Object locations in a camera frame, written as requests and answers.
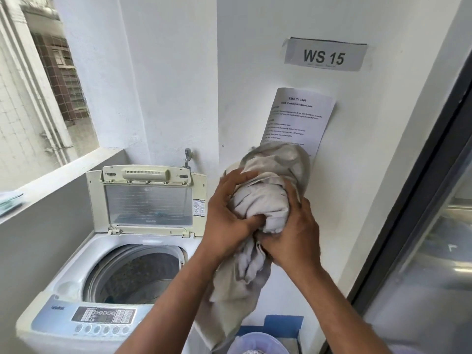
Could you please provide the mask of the white top-load washing machine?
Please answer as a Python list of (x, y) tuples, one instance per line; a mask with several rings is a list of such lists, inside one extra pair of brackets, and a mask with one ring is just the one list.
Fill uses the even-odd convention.
[(202, 237), (93, 231), (16, 322), (37, 354), (114, 354)]

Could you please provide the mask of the person's left forearm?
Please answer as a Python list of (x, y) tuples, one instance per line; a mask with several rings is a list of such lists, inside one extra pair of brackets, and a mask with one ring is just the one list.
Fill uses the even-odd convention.
[(199, 246), (115, 354), (181, 354), (204, 293), (227, 256)]

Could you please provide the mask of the grey cloth garment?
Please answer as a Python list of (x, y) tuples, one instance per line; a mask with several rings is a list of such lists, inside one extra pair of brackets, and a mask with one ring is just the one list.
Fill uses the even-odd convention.
[(310, 157), (299, 145), (267, 142), (247, 153), (239, 167), (259, 175), (239, 185), (228, 203), (240, 218), (264, 215), (265, 224), (227, 257), (209, 283), (194, 320), (194, 328), (209, 351), (217, 351), (236, 336), (242, 321), (257, 305), (270, 276), (271, 258), (259, 235), (279, 234), (286, 225), (289, 202), (286, 178), (304, 195), (310, 178)]

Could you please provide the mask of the blue cardboard box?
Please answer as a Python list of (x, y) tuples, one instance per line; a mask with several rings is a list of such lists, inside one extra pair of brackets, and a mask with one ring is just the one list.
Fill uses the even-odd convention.
[(303, 354), (300, 343), (300, 330), (304, 316), (267, 315), (264, 319), (264, 330), (277, 339), (283, 339), (288, 344), (292, 354)]

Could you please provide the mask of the person's left hand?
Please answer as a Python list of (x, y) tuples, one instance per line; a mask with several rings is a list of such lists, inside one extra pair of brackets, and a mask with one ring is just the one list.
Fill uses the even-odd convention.
[(259, 171), (231, 171), (220, 179), (215, 193), (208, 202), (208, 215), (201, 247), (205, 254), (221, 262), (231, 255), (239, 244), (251, 234), (240, 234), (237, 221), (241, 219), (228, 208), (236, 188), (257, 177)]

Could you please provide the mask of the white drain pipes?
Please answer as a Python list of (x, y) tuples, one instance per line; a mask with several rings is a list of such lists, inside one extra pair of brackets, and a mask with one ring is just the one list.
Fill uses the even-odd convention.
[(59, 166), (77, 159), (19, 0), (0, 0), (0, 34), (11, 53)]

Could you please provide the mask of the cream washing machine lid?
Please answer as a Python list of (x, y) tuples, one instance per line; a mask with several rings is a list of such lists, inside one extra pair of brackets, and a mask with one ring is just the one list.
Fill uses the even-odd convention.
[(186, 167), (115, 165), (86, 172), (94, 231), (203, 237), (207, 176)]

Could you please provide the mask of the white paper wall label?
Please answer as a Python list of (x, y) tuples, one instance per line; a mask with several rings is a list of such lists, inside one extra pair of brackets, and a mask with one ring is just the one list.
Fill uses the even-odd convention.
[(285, 42), (284, 63), (318, 69), (357, 72), (362, 68), (368, 45), (292, 37)]

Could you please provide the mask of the person's right forearm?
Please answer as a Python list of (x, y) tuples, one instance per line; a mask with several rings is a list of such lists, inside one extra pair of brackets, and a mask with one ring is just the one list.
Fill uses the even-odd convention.
[(282, 268), (309, 303), (333, 354), (392, 354), (319, 263)]

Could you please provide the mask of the dark framed glass door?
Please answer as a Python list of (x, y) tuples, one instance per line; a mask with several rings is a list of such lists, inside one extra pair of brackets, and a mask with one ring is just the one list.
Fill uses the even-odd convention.
[(394, 354), (472, 354), (472, 50), (347, 299)]

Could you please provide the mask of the clear plastic item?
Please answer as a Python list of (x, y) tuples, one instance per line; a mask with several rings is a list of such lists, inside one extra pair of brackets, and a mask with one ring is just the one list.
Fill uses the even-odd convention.
[(23, 202), (23, 192), (17, 190), (0, 192), (0, 218), (21, 207)]

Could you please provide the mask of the lavender plastic laundry basket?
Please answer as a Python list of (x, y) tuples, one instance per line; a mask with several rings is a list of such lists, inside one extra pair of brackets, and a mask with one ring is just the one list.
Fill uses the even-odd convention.
[(247, 354), (248, 351), (258, 351), (259, 354), (301, 354), (297, 339), (275, 338), (262, 332), (236, 337), (227, 354)]

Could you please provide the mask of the brown brick building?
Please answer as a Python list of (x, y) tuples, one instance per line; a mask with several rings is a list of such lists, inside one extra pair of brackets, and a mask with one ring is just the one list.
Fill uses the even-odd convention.
[(33, 42), (67, 127), (89, 118), (63, 24), (54, 9), (22, 5)]

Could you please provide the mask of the person's right hand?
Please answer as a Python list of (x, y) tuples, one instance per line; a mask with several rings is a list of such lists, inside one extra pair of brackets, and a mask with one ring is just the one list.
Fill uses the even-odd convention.
[(319, 225), (314, 219), (310, 202), (298, 198), (297, 191), (285, 181), (289, 202), (289, 215), (280, 234), (281, 258), (279, 265), (289, 277), (306, 273), (311, 268), (321, 267)]

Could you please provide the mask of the printed instruction sheet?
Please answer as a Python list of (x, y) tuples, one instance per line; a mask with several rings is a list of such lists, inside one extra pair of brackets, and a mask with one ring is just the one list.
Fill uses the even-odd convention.
[(291, 143), (302, 147), (313, 162), (336, 101), (326, 95), (297, 88), (278, 88), (261, 145)]

